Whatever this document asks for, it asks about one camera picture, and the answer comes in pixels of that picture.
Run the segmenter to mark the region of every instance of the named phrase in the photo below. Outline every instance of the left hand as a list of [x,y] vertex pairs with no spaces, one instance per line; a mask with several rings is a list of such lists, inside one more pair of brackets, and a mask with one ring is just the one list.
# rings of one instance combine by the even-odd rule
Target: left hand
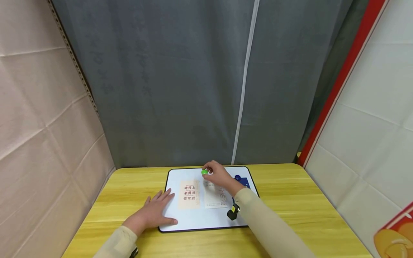
[[144,206],[128,217],[122,225],[139,236],[145,229],[150,227],[178,224],[176,219],[166,218],[162,215],[165,206],[175,196],[175,194],[170,193],[171,189],[169,188],[164,193],[162,193],[162,190],[159,191],[152,200],[151,196],[148,196]]

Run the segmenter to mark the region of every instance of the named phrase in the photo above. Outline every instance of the white panel wall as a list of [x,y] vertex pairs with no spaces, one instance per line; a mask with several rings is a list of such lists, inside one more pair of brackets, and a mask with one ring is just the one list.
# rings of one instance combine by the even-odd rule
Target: white panel wall
[[387,5],[306,170],[369,251],[413,202],[413,1]]
[[0,256],[60,257],[114,165],[47,1],[0,2]]

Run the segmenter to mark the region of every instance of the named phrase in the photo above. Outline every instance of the wooden table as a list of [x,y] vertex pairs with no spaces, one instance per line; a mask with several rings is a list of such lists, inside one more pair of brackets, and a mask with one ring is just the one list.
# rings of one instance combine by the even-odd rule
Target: wooden table
[[[296,164],[247,165],[261,199],[317,257],[371,257],[330,202]],[[113,173],[63,257],[92,257],[148,195],[164,189],[172,168],[123,168]],[[249,228],[162,234],[146,230],[137,257],[268,257]]]

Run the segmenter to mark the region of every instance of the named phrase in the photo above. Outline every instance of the beige sleeve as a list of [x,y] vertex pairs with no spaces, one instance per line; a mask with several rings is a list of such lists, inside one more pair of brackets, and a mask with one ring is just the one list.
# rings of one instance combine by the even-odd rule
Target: beige sleeve
[[97,251],[94,258],[129,258],[138,237],[125,226],[118,227]]
[[315,257],[294,231],[250,189],[235,195],[240,215],[271,257]]

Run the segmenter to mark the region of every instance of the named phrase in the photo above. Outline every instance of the gray curtain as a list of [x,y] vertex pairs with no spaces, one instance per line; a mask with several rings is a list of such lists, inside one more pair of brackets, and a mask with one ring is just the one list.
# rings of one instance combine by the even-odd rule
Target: gray curtain
[[333,38],[330,42],[329,55],[327,56],[323,69],[321,70],[307,126],[304,131],[303,138],[301,139],[299,150],[301,150],[307,142],[321,110],[324,107],[324,103],[330,95],[331,89],[334,86],[341,67],[343,66],[351,45],[353,44],[354,38],[356,37],[357,30],[360,26],[364,12],[366,11],[368,1],[369,0],[353,0],[351,5],[348,6],[349,10],[343,17],[341,26],[335,28],[337,33],[333,34]]
[[117,168],[289,163],[351,1],[53,0]]

